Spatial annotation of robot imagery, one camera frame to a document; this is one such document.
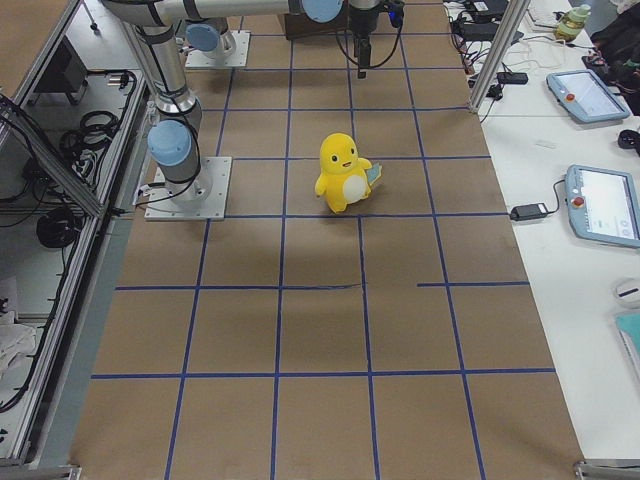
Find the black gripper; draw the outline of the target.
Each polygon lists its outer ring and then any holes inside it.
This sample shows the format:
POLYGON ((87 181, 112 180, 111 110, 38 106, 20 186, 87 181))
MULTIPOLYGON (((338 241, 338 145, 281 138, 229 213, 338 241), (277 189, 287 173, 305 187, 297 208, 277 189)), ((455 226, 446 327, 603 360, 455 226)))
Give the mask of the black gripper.
POLYGON ((348 6, 348 28, 355 35, 355 54, 357 59, 357 78, 365 79, 371 67, 370 37, 378 27, 382 13, 389 17, 391 26, 401 29, 404 25, 403 1, 371 0, 350 1, 348 6))

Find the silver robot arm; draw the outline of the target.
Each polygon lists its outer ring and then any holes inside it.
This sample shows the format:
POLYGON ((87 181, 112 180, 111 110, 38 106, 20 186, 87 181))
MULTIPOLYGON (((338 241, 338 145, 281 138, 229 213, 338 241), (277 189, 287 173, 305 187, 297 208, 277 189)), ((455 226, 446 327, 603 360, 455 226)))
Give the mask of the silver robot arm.
MULTIPOLYGON (((342 10, 347 13, 346 30, 351 33, 350 43, 339 42, 338 47, 349 63, 356 68, 360 79, 369 70, 385 64, 371 62, 370 37, 376 30, 379 15, 389 16, 391 26, 400 35, 404 24, 402 1, 304 1, 307 17, 316 23, 336 19, 342 10)), ((225 18, 214 18, 186 23, 184 40, 189 52, 186 67, 190 70, 217 70, 242 68, 247 63, 250 33, 232 30, 225 18)))
POLYGON ((134 55, 146 74, 160 112, 186 115, 201 107, 189 89, 175 40, 180 20, 205 21, 234 16, 305 14, 317 23, 338 16, 340 1, 106 1, 104 6, 132 31, 134 55))

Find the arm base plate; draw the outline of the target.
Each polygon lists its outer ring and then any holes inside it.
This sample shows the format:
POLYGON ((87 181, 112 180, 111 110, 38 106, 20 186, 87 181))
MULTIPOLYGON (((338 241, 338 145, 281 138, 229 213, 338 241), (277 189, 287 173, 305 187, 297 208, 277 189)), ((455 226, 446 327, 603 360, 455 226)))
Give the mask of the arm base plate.
POLYGON ((231 157, 203 157, 199 175, 183 191, 184 186, 167 183, 157 167, 154 181, 161 186, 150 191, 144 218, 147 221, 223 220, 231 169, 231 157))
POLYGON ((190 25, 186 32, 190 51, 186 68, 190 70, 231 69, 245 67, 250 32, 227 30, 220 33, 207 24, 190 25))

